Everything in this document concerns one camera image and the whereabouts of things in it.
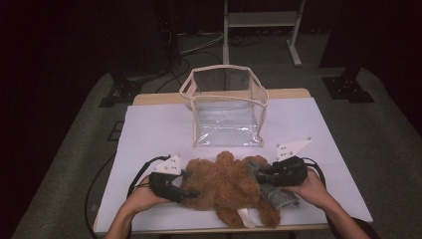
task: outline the transparent bag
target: transparent bag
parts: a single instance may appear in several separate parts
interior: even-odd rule
[[[263,146],[268,93],[247,67],[193,69],[179,91],[193,112],[193,146]]]

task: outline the table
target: table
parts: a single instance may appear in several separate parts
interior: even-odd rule
[[[372,221],[310,93],[305,89],[268,92],[269,108],[262,130],[266,145],[233,147],[229,150],[238,158],[260,154],[271,160],[275,157],[276,143],[303,139],[311,134],[313,142],[298,156],[307,156],[318,162],[325,174],[328,191],[351,216]],[[97,233],[107,232],[115,213],[125,200],[128,186],[148,160],[158,155],[179,154],[183,168],[192,158],[215,158],[216,152],[222,148],[192,148],[192,127],[193,116],[182,104],[178,94],[139,95],[135,98],[133,106],[128,107],[117,155],[105,188],[95,224]],[[259,215],[254,211],[250,213],[258,227],[232,229],[219,221],[213,210],[196,211],[183,208],[177,203],[160,204],[139,213],[132,221],[132,229],[134,233],[186,234],[328,228],[323,212],[304,201],[301,201],[299,207],[290,205],[284,208],[281,225],[276,229],[260,227],[256,221]]]
[[[224,39],[223,39],[223,64],[230,64],[229,54],[229,28],[234,27],[281,27],[293,26],[292,39],[287,40],[289,52],[296,67],[302,65],[296,50],[296,38],[301,26],[306,0],[301,0],[298,11],[286,12],[241,12],[228,11],[228,0],[224,1]]]

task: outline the shelf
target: shelf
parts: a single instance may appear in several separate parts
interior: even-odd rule
[[[228,27],[295,26],[297,14],[296,11],[229,13]]]

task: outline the floor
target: floor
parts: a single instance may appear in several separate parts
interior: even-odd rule
[[[215,37],[179,36],[181,51]],[[243,38],[244,43],[251,44],[233,44],[231,64],[250,67],[267,89],[308,89],[372,214],[374,229],[381,238],[419,238],[422,235],[420,135],[388,96],[380,80],[365,69],[357,80],[374,103],[351,104],[330,97],[321,79],[339,76],[343,69],[318,67],[327,34],[298,36],[297,48],[303,61],[299,68],[293,65],[286,46],[289,37],[283,33]],[[144,84],[141,92],[177,92],[179,82],[186,79],[191,69],[220,64],[221,55],[219,42],[183,56],[172,74]],[[117,148],[119,130],[129,105],[116,103],[100,107],[111,88],[112,78],[106,74],[92,89],[13,238],[91,238],[87,220],[90,226],[95,221],[112,167],[111,156]],[[235,234],[232,238],[287,236],[286,233]],[[173,238],[211,239],[227,238],[227,235]],[[297,238],[333,237],[328,230],[318,230],[297,232]]]

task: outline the brown teddy bear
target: brown teddy bear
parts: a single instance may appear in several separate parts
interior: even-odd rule
[[[257,208],[265,226],[276,227],[280,223],[280,212],[261,196],[261,186],[248,171],[248,163],[266,163],[261,156],[234,159],[229,151],[218,154],[215,162],[207,159],[192,159],[185,170],[189,176],[183,178],[180,187],[184,190],[199,190],[197,198],[185,198],[181,204],[196,210],[214,208],[220,220],[230,227],[245,227],[238,209]]]

